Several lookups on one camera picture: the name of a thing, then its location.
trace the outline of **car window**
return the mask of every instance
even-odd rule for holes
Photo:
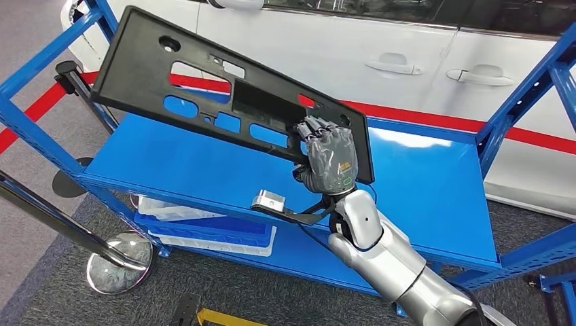
[[[435,22],[444,0],[265,0],[264,3],[270,7],[336,12],[344,16]]]
[[[560,35],[576,21],[575,0],[475,0],[463,26]]]

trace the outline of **red stripe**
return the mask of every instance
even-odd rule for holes
[[[230,84],[224,81],[202,79],[184,75],[171,75],[170,82],[174,85],[202,88],[205,90],[214,90],[217,92],[230,92]],[[299,100],[303,105],[308,104],[307,102],[304,103],[301,98],[299,98]],[[462,117],[450,117],[447,115],[396,109],[393,107],[382,107],[379,105],[352,101],[343,101],[343,103],[372,117],[382,117],[384,119],[399,120],[415,124],[425,124],[428,126],[436,126],[470,132],[477,132],[484,125],[483,121],[470,120]],[[506,138],[513,141],[519,141],[530,145],[536,145],[576,155],[576,141],[570,139],[514,127],[508,131]]]
[[[60,84],[55,83],[52,85],[46,93],[42,94],[32,105],[24,111],[24,114],[30,118],[30,120],[36,122],[40,119],[48,110],[50,110],[64,95],[66,91]],[[18,135],[14,134],[10,129],[4,128],[0,132],[0,154],[2,154],[10,145],[12,145]]]
[[[93,84],[97,75],[97,71],[82,73],[82,78],[84,81],[86,81],[87,84]],[[201,88],[216,92],[230,93],[231,90],[230,84],[224,81],[176,74],[171,74],[169,80],[170,83],[174,85]],[[38,98],[24,112],[24,114],[26,114],[26,116],[28,116],[32,121],[36,122],[41,116],[48,112],[48,110],[50,110],[50,108],[52,108],[52,106],[54,106],[65,94],[66,93],[64,89],[60,87],[59,84],[54,84],[46,93],[40,96],[40,98]],[[366,115],[381,117],[384,119],[411,122],[415,124],[425,124],[428,126],[437,126],[470,132],[477,132],[484,125],[484,122],[482,121],[464,119],[461,117],[450,117],[447,115],[416,112],[404,109],[396,109],[393,107],[382,107],[379,105],[371,105],[352,101],[343,101],[343,103],[359,111],[362,111]],[[0,132],[0,154],[2,154],[12,143],[14,143],[17,138],[18,137],[8,129]],[[576,141],[570,139],[555,137],[521,128],[511,128],[510,131],[506,134],[506,138],[576,155]]]
[[[225,81],[189,77],[175,73],[171,73],[168,80],[172,85],[202,88],[203,90],[212,90],[214,92],[230,93],[232,89],[231,85]]]

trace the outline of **stanchion base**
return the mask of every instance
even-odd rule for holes
[[[137,286],[147,276],[154,258],[154,248],[150,241],[136,232],[123,232],[106,242],[126,256],[147,265],[143,271],[131,270],[113,265],[95,253],[90,256],[86,268],[90,286],[98,293],[120,294]]]
[[[76,161],[82,166],[88,166],[94,158],[78,158]],[[86,190],[76,181],[70,179],[66,173],[58,171],[52,180],[52,191],[63,198],[74,198],[84,195]]]

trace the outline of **blue shelf frame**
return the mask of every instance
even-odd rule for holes
[[[109,41],[112,39],[118,22],[106,0],[87,0],[86,3],[90,8],[89,13],[80,18],[0,84],[0,122],[96,196],[130,227],[152,241],[158,247],[160,255],[167,257],[170,247],[164,246],[156,238],[142,230],[134,222],[134,213],[112,192],[89,182],[87,178],[83,178],[84,167],[79,165],[69,153],[11,101],[11,98],[36,74],[46,68],[93,24],[99,25]],[[484,177],[506,132],[552,86],[556,87],[566,108],[568,118],[576,130],[576,83],[570,74],[570,68],[575,62],[576,23],[564,33],[556,45],[476,134],[478,157]],[[501,269],[489,272],[468,270],[456,276],[454,280],[470,289],[477,289],[572,257],[576,257],[576,223],[502,255]]]
[[[576,283],[576,272],[545,276],[540,275],[540,290],[545,293],[552,293],[552,287],[560,287],[564,295],[564,302],[571,326],[576,326],[576,294],[574,284]]]

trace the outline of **robot forearm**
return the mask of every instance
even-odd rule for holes
[[[350,226],[352,242],[333,233],[332,251],[385,301],[400,304],[417,325],[457,325],[475,310],[463,293],[426,267],[408,237],[376,209],[367,192],[350,193],[336,204],[336,212]]]

